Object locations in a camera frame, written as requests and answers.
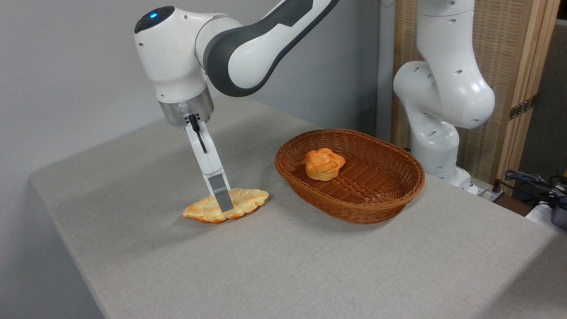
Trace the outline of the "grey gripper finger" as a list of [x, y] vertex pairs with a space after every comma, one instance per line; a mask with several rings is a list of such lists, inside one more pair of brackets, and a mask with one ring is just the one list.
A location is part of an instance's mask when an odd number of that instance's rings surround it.
[[221, 212], [228, 212], [234, 208], [232, 199], [229, 195], [229, 184], [225, 178], [225, 174], [220, 172], [214, 176], [207, 178], [211, 186], [213, 195], [221, 209]]

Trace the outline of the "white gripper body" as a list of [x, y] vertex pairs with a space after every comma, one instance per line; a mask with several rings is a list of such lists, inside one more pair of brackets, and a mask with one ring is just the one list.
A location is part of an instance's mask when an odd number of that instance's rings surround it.
[[206, 123], [204, 121], [187, 121], [186, 133], [202, 175], [214, 176], [224, 172], [224, 167]]

